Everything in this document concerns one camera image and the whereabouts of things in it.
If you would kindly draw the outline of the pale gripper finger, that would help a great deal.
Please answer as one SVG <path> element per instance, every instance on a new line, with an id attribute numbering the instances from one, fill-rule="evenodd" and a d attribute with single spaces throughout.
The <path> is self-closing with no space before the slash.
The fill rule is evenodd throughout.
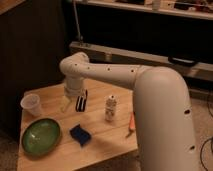
<path id="1" fill-rule="evenodd" d="M 61 105 L 60 105 L 60 110 L 62 113 L 65 113 L 67 109 L 69 108 L 72 100 L 66 96 L 63 96 L 61 99 Z"/>
<path id="2" fill-rule="evenodd" d="M 78 106 L 78 104 L 79 104 L 79 102 L 80 102 L 80 99 L 81 99 L 81 96 L 78 96 L 77 98 L 76 98 L 76 104 L 75 105 L 77 105 Z"/>

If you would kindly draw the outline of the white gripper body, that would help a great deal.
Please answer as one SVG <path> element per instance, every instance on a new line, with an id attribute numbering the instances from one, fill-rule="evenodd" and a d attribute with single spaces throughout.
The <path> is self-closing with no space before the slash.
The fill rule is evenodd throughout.
<path id="1" fill-rule="evenodd" d="M 82 77 L 65 78 L 64 92 L 68 98 L 81 96 L 84 92 L 84 79 Z"/>

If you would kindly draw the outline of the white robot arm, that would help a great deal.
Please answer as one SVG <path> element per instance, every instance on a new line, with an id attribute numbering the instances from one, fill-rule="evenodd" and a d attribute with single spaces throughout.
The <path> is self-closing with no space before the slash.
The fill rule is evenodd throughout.
<path id="1" fill-rule="evenodd" d="M 83 52 L 60 62 L 65 94 L 83 93 L 85 78 L 133 91 L 133 113 L 142 171 L 199 171 L 189 90 L 168 67 L 94 64 Z"/>

